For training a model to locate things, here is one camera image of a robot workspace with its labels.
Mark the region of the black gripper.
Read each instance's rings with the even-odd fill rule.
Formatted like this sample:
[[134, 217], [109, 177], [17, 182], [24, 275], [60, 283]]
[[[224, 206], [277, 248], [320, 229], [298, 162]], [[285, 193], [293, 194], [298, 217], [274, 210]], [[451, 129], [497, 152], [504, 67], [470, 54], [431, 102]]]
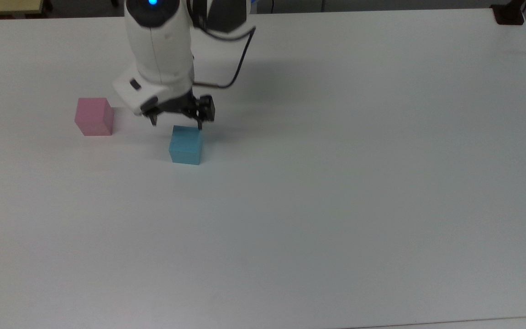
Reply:
[[192, 91], [183, 96], [159, 102], [154, 96], [142, 104], [142, 115], [149, 118], [152, 126], [157, 126], [158, 116], [162, 113], [181, 114], [197, 121], [197, 128], [203, 130], [203, 122], [215, 120], [215, 105], [211, 95], [196, 98]]

